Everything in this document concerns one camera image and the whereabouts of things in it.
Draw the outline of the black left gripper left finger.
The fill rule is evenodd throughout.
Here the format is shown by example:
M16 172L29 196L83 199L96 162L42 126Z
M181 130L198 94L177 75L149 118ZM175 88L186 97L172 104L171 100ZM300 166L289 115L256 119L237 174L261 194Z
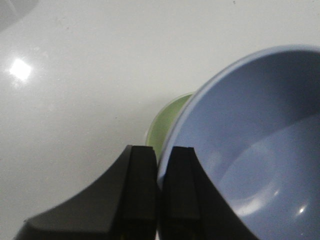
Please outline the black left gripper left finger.
M152 147L128 145L97 180L27 219L18 240L153 240L157 161Z

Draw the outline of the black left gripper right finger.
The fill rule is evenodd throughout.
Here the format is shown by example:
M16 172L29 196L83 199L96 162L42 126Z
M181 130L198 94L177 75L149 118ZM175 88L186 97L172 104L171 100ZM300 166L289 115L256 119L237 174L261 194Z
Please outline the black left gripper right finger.
M255 240L202 168L195 150L175 146L161 190L162 240Z

